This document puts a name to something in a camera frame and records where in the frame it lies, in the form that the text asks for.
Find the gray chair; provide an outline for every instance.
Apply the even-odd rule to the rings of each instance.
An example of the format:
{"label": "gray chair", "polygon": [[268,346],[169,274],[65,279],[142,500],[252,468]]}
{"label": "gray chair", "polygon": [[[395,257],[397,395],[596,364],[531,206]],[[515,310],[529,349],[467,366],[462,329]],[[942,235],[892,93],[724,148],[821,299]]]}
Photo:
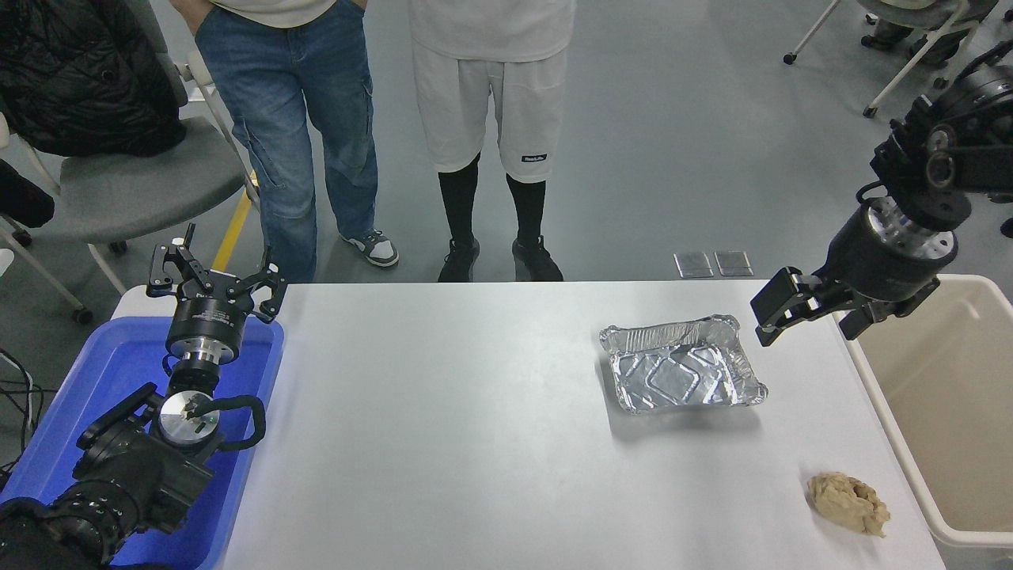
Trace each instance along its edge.
{"label": "gray chair", "polygon": [[[824,22],[840,3],[841,0],[833,0],[831,2],[830,6],[824,10],[824,13],[819,19],[816,19],[816,22],[812,25],[812,27],[809,28],[804,36],[802,36],[802,40],[798,43],[798,46],[796,46],[791,52],[785,54],[784,63],[791,65],[795,62],[795,59],[798,57],[798,53],[802,51],[802,48],[804,48],[809,42],[812,34],[815,33],[821,26],[823,26]],[[919,50],[910,61],[908,61],[908,64],[901,69],[901,71],[889,83],[886,84],[885,87],[883,87],[883,90],[880,91],[871,102],[869,102],[868,106],[865,107],[865,110],[862,111],[862,114],[865,116],[875,115],[882,99],[885,98],[894,87],[897,87],[904,77],[908,75],[908,72],[918,65],[918,62],[925,56],[925,54],[928,53],[930,49],[932,49],[932,46],[934,46],[940,37],[954,31],[960,31],[963,29],[969,30],[967,36],[960,43],[960,49],[953,58],[955,61],[960,61],[960,58],[966,51],[967,46],[970,45],[975,31],[978,29],[977,19],[960,21],[968,11],[968,0],[937,0],[927,8],[918,10],[898,8],[897,6],[880,2],[879,0],[858,0],[858,3],[861,4],[866,10],[874,13],[880,19],[898,25],[911,27],[916,30],[928,31],[925,46],[923,46],[922,49]],[[937,77],[934,84],[936,87],[941,88],[948,82],[949,78],[944,74]]]}
{"label": "gray chair", "polygon": [[[187,102],[182,80],[197,79],[205,100],[211,105],[207,88],[210,75],[200,55],[188,57],[189,64],[174,64],[148,0],[125,0],[155,48],[176,95],[179,106]],[[191,72],[191,66],[197,73]],[[235,142],[213,105],[212,115],[219,128],[204,116],[182,120],[186,137],[175,147],[151,157],[126,154],[98,154],[71,157],[61,163],[59,181],[43,167],[34,149],[25,144],[29,159],[59,194],[53,222],[65,225],[88,244],[98,266],[121,294],[127,288],[99,252],[96,244],[107,243],[113,252],[126,250],[126,241],[189,220],[233,195],[242,187],[254,201],[256,188],[246,173]],[[0,148],[6,146],[6,120],[0,113]],[[52,275],[24,245],[27,232],[7,219],[14,231],[0,228],[11,247],[37,268],[74,307],[74,320],[86,323],[91,314]]]}

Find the black cable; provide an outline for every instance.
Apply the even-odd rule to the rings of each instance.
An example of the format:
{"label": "black cable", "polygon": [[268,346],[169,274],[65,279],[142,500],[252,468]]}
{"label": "black cable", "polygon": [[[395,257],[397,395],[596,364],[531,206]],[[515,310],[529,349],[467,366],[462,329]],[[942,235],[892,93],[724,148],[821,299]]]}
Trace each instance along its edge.
{"label": "black cable", "polygon": [[978,71],[979,66],[983,63],[988,63],[988,65],[995,65],[999,63],[1000,60],[1006,57],[1007,54],[1013,51],[1013,39],[1007,39],[1005,42],[1000,42],[995,48],[992,48],[988,52],[978,56],[977,58],[970,60],[970,63],[963,68],[959,74],[957,74],[956,79],[953,81],[959,81],[964,77],[970,75],[971,73]]}
{"label": "black cable", "polygon": [[858,199],[859,203],[865,203],[865,192],[872,188],[879,187],[881,185],[883,185],[882,180],[876,180],[874,182],[869,182],[863,185],[862,187],[858,188],[858,191],[855,192],[855,199]]}
{"label": "black cable", "polygon": [[[0,355],[3,356],[3,360],[17,369],[18,373],[21,374],[21,381],[0,380],[0,384],[18,385],[19,387],[24,387],[24,390],[8,390],[0,387],[0,396],[6,398],[11,405],[13,405],[14,408],[21,413],[21,451],[14,461],[0,466],[0,490],[2,490],[10,480],[14,467],[17,466],[17,463],[21,461],[22,457],[24,457],[24,451],[27,449],[28,442],[28,431],[30,430],[33,435],[35,430],[38,429],[38,416],[42,415],[43,407],[46,405],[46,393],[56,393],[56,391],[46,390],[42,387],[34,386],[34,382],[31,380],[31,376],[28,374],[28,371],[9,352],[0,348]],[[31,395],[33,394],[38,395],[38,413],[33,414],[29,420],[28,415],[31,410]],[[15,400],[15,396],[24,396],[23,408],[20,404],[18,404],[17,400]]]}

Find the white t-shirt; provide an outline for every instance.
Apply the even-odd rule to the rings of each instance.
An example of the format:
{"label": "white t-shirt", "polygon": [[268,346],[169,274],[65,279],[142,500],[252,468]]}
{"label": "white t-shirt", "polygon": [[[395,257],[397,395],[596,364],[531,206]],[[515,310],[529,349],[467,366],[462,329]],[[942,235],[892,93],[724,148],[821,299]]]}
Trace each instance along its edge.
{"label": "white t-shirt", "polygon": [[244,18],[271,27],[296,27],[309,23],[337,0],[214,0],[215,4]]}
{"label": "white t-shirt", "polygon": [[576,0],[408,0],[411,36],[460,60],[528,62],[573,34]]}

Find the black jacket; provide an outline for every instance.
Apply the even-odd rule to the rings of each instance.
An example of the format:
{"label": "black jacket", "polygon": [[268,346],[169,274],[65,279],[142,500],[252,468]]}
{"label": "black jacket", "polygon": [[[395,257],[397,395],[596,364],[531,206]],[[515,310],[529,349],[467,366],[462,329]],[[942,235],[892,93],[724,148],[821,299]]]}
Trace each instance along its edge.
{"label": "black jacket", "polygon": [[12,130],[53,154],[152,155],[184,135],[122,0],[0,0],[0,96]]}

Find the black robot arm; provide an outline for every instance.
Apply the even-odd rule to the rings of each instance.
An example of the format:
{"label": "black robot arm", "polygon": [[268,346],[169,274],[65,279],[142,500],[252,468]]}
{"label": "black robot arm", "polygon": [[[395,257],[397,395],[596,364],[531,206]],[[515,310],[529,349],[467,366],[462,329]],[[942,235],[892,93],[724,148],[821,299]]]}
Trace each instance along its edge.
{"label": "black robot arm", "polygon": [[[1013,194],[1013,68],[972,66],[935,102],[920,96],[870,165],[879,180],[858,193],[858,211],[831,241],[823,266],[781,268],[752,300],[757,336],[770,346],[788,328],[835,312],[854,340],[889,316],[907,317],[939,287],[956,257],[953,230],[970,215],[966,192]],[[882,185],[886,195],[867,197]]]}
{"label": "black robot arm", "polygon": [[[174,295],[177,307],[166,349],[179,362],[166,396],[147,384],[102,414],[77,441],[84,456],[77,483],[49,505],[16,498],[0,505],[0,568],[96,570],[134,533],[172,533],[214,477],[205,464],[218,452],[245,450],[265,431],[263,404],[253,396],[215,400],[220,367],[239,355],[246,317],[265,323],[278,315],[286,281],[264,252],[260,270],[245,278],[205,269],[189,251],[193,225],[179,244],[158,245],[148,295]],[[172,263],[178,282],[166,270]],[[269,300],[254,310],[252,294],[268,288]],[[225,441],[219,415],[249,408],[254,432]],[[168,570],[161,565],[129,567]]]}

